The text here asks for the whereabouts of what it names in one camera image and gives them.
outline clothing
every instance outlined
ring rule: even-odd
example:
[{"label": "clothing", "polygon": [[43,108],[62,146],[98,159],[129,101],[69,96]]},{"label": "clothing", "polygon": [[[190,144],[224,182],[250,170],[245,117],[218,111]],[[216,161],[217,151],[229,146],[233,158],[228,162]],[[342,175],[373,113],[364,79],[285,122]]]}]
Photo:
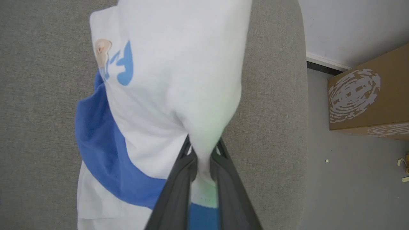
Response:
[{"label": "clothing", "polygon": [[188,134],[191,229],[216,228],[209,157],[240,100],[250,7],[120,0],[91,15],[99,72],[76,113],[80,230],[143,229]]}]

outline blue cloth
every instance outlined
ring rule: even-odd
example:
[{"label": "blue cloth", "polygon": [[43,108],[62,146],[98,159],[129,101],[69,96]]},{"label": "blue cloth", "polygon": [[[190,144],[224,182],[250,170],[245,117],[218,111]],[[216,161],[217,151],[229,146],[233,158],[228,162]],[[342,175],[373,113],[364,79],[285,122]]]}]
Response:
[{"label": "blue cloth", "polygon": [[[104,188],[124,202],[154,208],[166,180],[145,175],[129,159],[99,72],[94,94],[78,103],[75,136],[85,165]],[[190,229],[217,229],[217,215],[217,209],[191,204]]]}]

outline gray couch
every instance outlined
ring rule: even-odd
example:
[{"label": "gray couch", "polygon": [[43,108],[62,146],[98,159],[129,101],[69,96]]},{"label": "gray couch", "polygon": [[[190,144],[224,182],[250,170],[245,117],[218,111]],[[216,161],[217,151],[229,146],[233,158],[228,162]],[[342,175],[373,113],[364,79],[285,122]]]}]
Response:
[{"label": "gray couch", "polygon": [[[76,103],[97,69],[88,24],[114,0],[0,2],[0,229],[76,229]],[[297,0],[254,0],[243,95],[224,139],[266,230],[303,210],[307,78]]]}]

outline paper scrap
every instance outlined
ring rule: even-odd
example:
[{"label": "paper scrap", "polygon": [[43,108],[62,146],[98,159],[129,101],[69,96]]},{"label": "paper scrap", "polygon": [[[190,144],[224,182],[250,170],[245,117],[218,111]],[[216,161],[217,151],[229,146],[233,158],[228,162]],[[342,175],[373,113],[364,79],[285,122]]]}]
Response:
[{"label": "paper scrap", "polygon": [[401,162],[404,162],[405,165],[406,165],[406,167],[408,167],[408,165],[406,164],[406,161],[405,161],[403,158],[401,158],[401,159],[398,160],[398,166],[400,166],[400,163],[401,163]]}]

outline baseboard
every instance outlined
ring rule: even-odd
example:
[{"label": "baseboard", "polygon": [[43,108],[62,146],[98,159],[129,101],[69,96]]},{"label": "baseboard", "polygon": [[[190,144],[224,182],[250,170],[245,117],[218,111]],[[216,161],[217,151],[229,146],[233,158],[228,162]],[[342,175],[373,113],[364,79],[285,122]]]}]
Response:
[{"label": "baseboard", "polygon": [[333,76],[336,76],[336,75],[341,74],[343,72],[343,71],[339,71],[339,70],[334,70],[332,68],[329,68],[329,67],[326,67],[326,66],[323,66],[323,65],[315,64],[315,63],[312,63],[310,61],[307,61],[307,68],[312,69],[312,70],[316,70],[316,71],[320,71],[320,72],[323,72],[323,73],[326,73],[326,74],[330,74],[330,75],[333,75]]},{"label": "baseboard", "polygon": [[333,61],[330,61],[330,60],[327,60],[327,59],[324,59],[318,56],[314,56],[309,53],[307,53],[307,61],[318,64],[318,65],[322,65],[322,66],[325,66],[325,67],[328,67],[334,70],[339,70],[342,72],[345,72],[351,69],[351,67],[349,66],[342,65],[340,63],[336,63],[336,62],[333,62]]}]

